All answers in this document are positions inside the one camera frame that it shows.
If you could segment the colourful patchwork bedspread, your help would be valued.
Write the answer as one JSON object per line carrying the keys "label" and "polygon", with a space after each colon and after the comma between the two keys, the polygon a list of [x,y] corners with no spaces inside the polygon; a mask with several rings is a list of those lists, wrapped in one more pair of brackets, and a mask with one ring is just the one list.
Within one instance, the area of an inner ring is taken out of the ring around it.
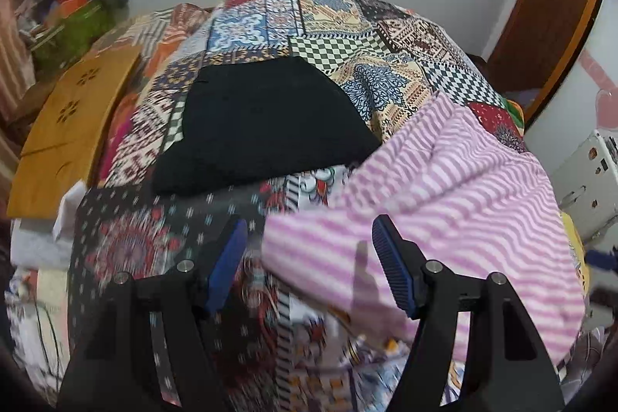
{"label": "colourful patchwork bedspread", "polygon": [[[199,28],[177,7],[144,71],[149,87],[128,116],[115,117],[100,180],[78,208],[68,273],[69,337],[82,334],[114,273],[165,273],[190,258],[233,214],[259,242],[271,213],[325,206],[353,162],[320,154],[332,130],[331,93],[381,140],[442,91],[467,105],[504,145],[525,147],[505,98],[437,24],[379,0],[225,0]],[[281,155],[278,168],[189,198],[153,195],[157,158],[185,125],[246,167]]]}

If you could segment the pink white striped fleece pant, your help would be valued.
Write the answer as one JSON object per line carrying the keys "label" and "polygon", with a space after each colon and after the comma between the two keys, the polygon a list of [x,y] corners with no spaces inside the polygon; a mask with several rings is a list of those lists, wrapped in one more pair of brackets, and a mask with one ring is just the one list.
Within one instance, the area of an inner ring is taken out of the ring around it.
{"label": "pink white striped fleece pant", "polygon": [[264,266],[380,339],[410,340],[372,245],[391,217],[424,255],[471,277],[507,276],[553,362],[584,317],[584,291],[547,173],[503,145],[471,109],[438,94],[333,192],[327,206],[271,214]]}

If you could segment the black folded garment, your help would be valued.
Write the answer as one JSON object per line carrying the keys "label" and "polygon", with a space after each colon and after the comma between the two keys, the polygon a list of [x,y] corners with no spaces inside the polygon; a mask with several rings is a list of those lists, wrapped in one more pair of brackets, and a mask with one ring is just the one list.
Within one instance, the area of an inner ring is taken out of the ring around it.
{"label": "black folded garment", "polygon": [[298,56],[202,68],[181,132],[155,163],[156,195],[190,197],[362,162],[380,145],[348,95]]}

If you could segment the pile of clothes and bags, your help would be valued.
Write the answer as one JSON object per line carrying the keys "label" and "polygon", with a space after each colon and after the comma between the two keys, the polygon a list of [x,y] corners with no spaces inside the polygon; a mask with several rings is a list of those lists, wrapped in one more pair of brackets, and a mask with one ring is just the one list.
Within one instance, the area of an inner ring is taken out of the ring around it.
{"label": "pile of clothes and bags", "polygon": [[26,0],[17,22],[36,80],[49,80],[81,59],[128,5],[129,0]]}

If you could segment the brown wooden door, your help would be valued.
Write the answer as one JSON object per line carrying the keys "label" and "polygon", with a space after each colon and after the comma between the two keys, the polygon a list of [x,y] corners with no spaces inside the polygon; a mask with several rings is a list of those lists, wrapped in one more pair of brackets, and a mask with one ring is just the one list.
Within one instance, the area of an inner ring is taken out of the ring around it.
{"label": "brown wooden door", "polygon": [[601,0],[515,0],[487,69],[502,94],[535,93],[524,107],[536,120],[584,46]]}

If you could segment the yellow wooden board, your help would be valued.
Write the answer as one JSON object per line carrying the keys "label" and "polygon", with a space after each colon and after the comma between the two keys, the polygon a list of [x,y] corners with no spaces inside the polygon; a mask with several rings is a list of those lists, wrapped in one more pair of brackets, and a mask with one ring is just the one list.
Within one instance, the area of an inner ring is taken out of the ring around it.
{"label": "yellow wooden board", "polygon": [[23,146],[6,217],[52,220],[75,183],[92,182],[111,115],[139,60],[138,46],[107,49],[63,74]]}

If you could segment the striped orange curtain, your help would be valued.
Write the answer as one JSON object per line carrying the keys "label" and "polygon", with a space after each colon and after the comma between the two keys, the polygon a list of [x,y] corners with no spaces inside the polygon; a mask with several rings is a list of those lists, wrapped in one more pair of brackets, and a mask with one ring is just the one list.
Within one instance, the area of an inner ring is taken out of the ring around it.
{"label": "striped orange curtain", "polygon": [[21,0],[1,0],[1,210],[8,202],[23,140],[9,125],[27,90],[34,85],[31,53],[20,37],[16,9]]}

